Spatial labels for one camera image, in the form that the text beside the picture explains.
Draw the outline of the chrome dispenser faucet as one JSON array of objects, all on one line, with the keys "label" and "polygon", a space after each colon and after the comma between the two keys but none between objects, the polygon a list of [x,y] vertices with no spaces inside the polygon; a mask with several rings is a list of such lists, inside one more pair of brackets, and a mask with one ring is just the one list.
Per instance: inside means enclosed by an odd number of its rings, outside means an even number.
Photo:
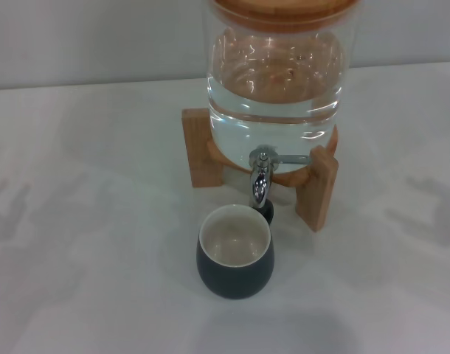
[{"label": "chrome dispenser faucet", "polygon": [[255,209],[264,207],[272,176],[281,164],[306,166],[310,163],[309,155],[280,155],[271,145],[259,145],[249,154],[251,206]]}]

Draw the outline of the black cup with white inside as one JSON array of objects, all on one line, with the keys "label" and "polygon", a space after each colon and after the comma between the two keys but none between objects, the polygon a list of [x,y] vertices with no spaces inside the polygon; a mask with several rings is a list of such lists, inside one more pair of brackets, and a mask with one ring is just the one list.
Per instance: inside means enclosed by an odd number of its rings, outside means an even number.
[{"label": "black cup with white inside", "polygon": [[258,209],[229,204],[208,214],[198,233],[196,266],[211,292],[245,299],[266,286],[274,270],[273,217],[269,200]]}]

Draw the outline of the wooden dispenser stand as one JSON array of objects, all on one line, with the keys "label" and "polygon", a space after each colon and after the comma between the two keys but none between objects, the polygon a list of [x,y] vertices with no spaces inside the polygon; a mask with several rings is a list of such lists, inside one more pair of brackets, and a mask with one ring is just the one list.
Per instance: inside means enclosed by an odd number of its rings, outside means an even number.
[{"label": "wooden dispenser stand", "polygon": [[[181,120],[194,188],[221,186],[224,166],[250,173],[249,170],[231,162],[215,145],[208,109],[184,109]],[[311,163],[308,166],[271,177],[275,184],[296,190],[296,213],[315,232],[323,228],[328,214],[339,168],[334,157],[338,138],[338,129],[334,128],[326,147],[319,145],[311,150]]]}]

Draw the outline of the glass water dispenser jar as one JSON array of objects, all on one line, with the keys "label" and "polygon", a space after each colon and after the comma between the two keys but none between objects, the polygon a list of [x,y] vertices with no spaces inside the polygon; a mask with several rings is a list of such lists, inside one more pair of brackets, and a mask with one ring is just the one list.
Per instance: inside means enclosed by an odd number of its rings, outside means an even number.
[{"label": "glass water dispenser jar", "polygon": [[224,21],[203,0],[212,136],[225,157],[248,167],[259,145],[305,155],[329,142],[361,4],[329,27],[275,33]]}]

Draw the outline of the wooden dispenser lid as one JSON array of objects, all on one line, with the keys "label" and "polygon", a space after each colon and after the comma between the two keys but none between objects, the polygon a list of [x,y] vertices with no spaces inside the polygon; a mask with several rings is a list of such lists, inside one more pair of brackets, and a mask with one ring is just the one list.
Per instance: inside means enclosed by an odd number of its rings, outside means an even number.
[{"label": "wooden dispenser lid", "polygon": [[362,0],[208,0],[217,17],[258,32],[310,32],[342,20]]}]

